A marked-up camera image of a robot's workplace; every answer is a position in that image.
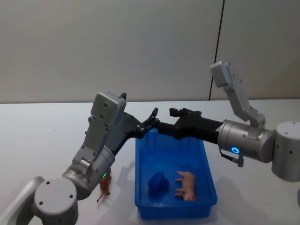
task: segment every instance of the table surface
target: table surface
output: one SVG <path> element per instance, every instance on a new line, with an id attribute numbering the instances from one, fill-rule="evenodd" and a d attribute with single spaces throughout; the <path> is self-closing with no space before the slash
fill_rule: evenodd
<path id="1" fill-rule="evenodd" d="M 266 128 L 284 121 L 300 121 L 300 100 L 254 100 L 250 103 L 266 116 Z M 22 182 L 35 176 L 60 177 L 84 139 L 92 103 L 0 105 L 0 203 L 9 201 Z M 169 108 L 202 111 L 203 117 L 241 121 L 228 101 L 132 102 L 126 112 L 145 120 L 154 107 L 168 123 Z M 100 203 L 96 188 L 79 201 L 78 225 L 295 225 L 300 223 L 296 192 L 300 182 L 285 182 L 264 164 L 245 158 L 244 167 L 220 157 L 215 144 L 205 142 L 218 202 L 208 218 L 143 221 L 134 203 L 135 140 L 128 140 L 112 165 L 111 195 Z M 35 217 L 31 225 L 41 225 Z"/>

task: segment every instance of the toy pig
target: toy pig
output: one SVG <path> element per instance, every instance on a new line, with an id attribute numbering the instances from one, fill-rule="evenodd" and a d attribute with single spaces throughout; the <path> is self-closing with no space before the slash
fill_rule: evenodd
<path id="1" fill-rule="evenodd" d="M 109 192 L 109 183 L 111 180 L 111 169 L 109 168 L 109 170 L 106 172 L 106 174 L 103 176 L 103 178 L 101 179 L 101 181 L 99 182 L 100 184 L 100 189 L 102 191 L 102 194 L 100 195 L 100 197 L 97 199 L 97 202 L 99 202 L 100 198 L 106 194 L 106 195 L 110 195 L 111 193 Z"/>
<path id="2" fill-rule="evenodd" d="M 175 196 L 182 197 L 185 201 L 195 201 L 195 175 L 190 172 L 176 171 L 177 174 L 182 175 L 182 178 L 177 178 L 176 182 L 182 182 L 182 188 L 177 188 Z"/>

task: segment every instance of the white wall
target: white wall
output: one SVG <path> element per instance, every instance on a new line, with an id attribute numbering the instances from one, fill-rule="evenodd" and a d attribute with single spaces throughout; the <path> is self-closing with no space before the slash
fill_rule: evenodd
<path id="1" fill-rule="evenodd" d="M 300 1 L 225 0 L 217 60 L 234 62 L 250 98 L 300 98 Z M 213 84 L 211 99 L 224 99 Z"/>
<path id="2" fill-rule="evenodd" d="M 222 0 L 1 0 L 0 102 L 207 99 Z"/>

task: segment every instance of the blue plastic bin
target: blue plastic bin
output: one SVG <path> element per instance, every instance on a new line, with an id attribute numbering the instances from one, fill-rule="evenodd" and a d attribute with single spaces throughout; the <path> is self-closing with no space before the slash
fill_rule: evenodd
<path id="1" fill-rule="evenodd" d="M 175 198 L 175 183 L 180 175 L 176 171 L 195 174 L 196 201 Z M 159 197 L 148 195 L 148 181 L 156 172 L 169 180 L 169 191 Z M 203 141 L 196 138 L 176 140 L 171 136 L 151 130 L 135 146 L 135 205 L 142 219 L 202 218 L 208 217 L 217 194 Z"/>

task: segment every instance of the brown toy horse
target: brown toy horse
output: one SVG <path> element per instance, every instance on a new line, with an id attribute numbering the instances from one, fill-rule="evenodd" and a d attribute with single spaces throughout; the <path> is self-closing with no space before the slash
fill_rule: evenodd
<path id="1" fill-rule="evenodd" d="M 109 184 L 111 181 L 112 177 L 111 177 L 111 169 L 109 168 L 109 170 L 106 172 L 106 175 L 104 175 L 104 177 L 101 179 L 101 181 L 99 182 L 100 184 L 100 189 L 102 191 L 102 194 L 100 195 L 100 197 L 97 199 L 97 202 L 99 202 L 100 198 L 106 194 L 106 195 L 110 195 L 111 193 L 109 192 Z"/>

